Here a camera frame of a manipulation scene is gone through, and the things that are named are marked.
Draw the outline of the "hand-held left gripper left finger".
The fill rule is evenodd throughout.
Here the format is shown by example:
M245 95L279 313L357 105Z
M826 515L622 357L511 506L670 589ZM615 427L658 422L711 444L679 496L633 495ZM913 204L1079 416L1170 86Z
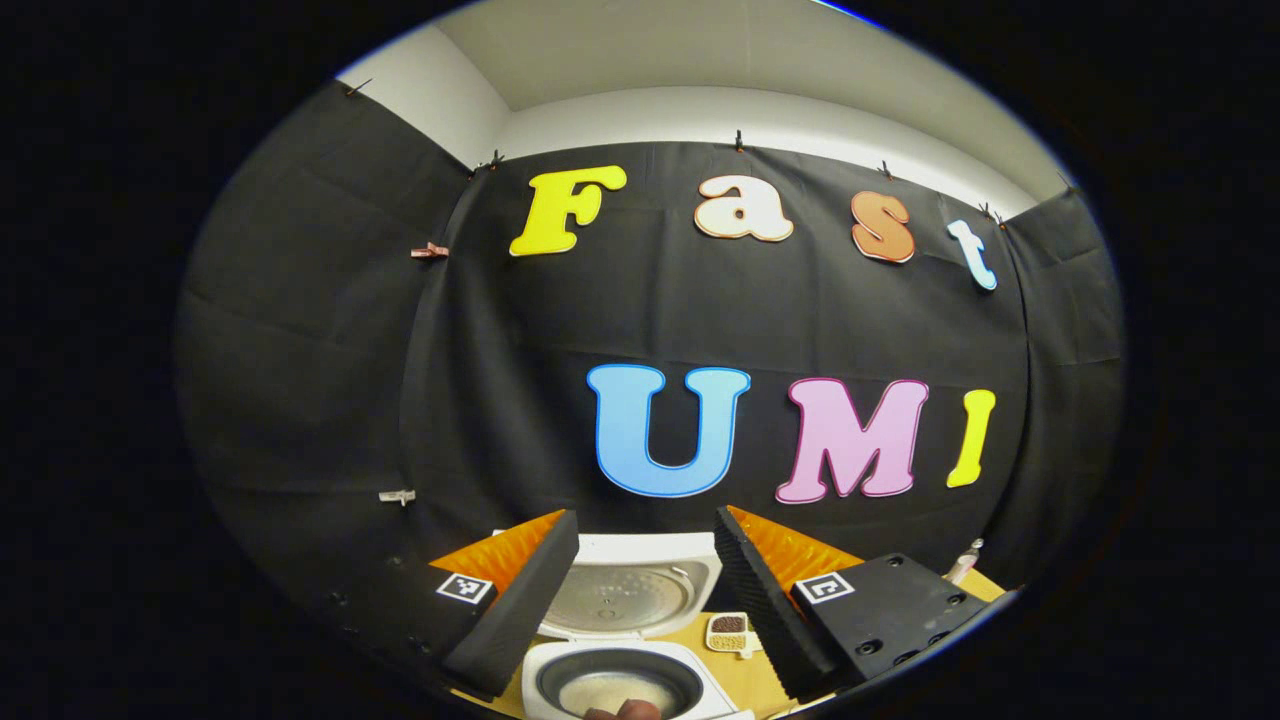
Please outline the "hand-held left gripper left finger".
M425 691L504 693L579 552L561 509L434 560L388 552L326 591L321 616Z

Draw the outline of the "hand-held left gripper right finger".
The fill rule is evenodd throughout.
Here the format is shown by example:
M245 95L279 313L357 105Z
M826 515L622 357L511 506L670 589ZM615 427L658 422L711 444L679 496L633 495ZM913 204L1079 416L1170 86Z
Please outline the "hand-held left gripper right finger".
M904 553L860 560L735 506L717 509L713 533L723 579L797 701L874 685L991 615Z

